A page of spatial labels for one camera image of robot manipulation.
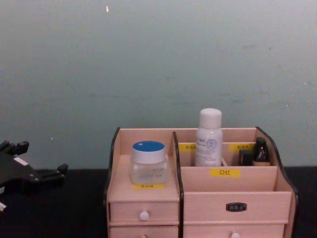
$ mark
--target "black cosmetic item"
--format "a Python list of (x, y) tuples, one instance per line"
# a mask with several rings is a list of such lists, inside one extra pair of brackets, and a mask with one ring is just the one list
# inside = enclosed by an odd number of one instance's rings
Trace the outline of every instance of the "black cosmetic item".
[(252, 166), (253, 165), (253, 151), (252, 150), (239, 150), (239, 166)]
[(257, 137), (256, 145), (254, 147), (254, 157), (253, 157), (254, 166), (269, 166), (269, 154), (266, 140), (262, 137)]

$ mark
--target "wooden drawer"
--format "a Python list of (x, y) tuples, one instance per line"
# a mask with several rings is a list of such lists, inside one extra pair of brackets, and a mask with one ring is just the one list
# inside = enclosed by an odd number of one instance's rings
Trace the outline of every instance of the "wooden drawer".
[(177, 238), (178, 226), (111, 227), (111, 238)]
[[(271, 221), (286, 224), (290, 202), (291, 192), (186, 192), (184, 221)], [(245, 211), (227, 211), (229, 203), (245, 203), (247, 207)]]
[(283, 238), (284, 225), (185, 225), (184, 238)]
[[(140, 214), (149, 218), (141, 221)], [(110, 204), (110, 222), (178, 222), (178, 202), (115, 202)]]

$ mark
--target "white bottle cap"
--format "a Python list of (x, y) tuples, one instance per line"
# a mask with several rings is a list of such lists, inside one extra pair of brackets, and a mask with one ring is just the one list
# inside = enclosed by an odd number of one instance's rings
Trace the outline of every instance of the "white bottle cap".
[(222, 113), (215, 108), (205, 108), (200, 111), (199, 127), (205, 129), (221, 128)]
[(165, 159), (165, 146), (157, 141), (135, 143), (132, 151), (133, 161), (140, 164), (156, 164)]

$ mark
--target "yellow label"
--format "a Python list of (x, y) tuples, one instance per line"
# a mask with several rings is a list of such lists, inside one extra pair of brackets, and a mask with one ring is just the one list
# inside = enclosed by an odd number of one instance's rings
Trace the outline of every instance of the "yellow label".
[(211, 169), (210, 175), (212, 177), (239, 178), (241, 176), (241, 172), (240, 170), (235, 169)]
[(195, 143), (178, 143), (179, 151), (195, 151), (196, 144)]
[(253, 150), (254, 143), (245, 143), (245, 144), (231, 144), (229, 145), (230, 151), (239, 151), (239, 150)]
[(133, 190), (138, 189), (162, 189), (164, 184), (134, 184), (132, 185)]

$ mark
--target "wooden desk organizer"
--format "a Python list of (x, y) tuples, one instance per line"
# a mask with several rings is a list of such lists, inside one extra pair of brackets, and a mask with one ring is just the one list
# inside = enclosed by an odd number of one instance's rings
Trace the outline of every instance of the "wooden desk organizer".
[[(223, 167), (194, 167), (196, 130), (117, 129), (104, 195), (108, 238), (291, 238), (298, 194), (274, 141), (258, 127), (223, 128)], [(238, 148), (258, 136), (267, 140), (271, 166), (238, 166)], [(166, 147), (164, 185), (131, 182), (132, 145), (142, 140)]]

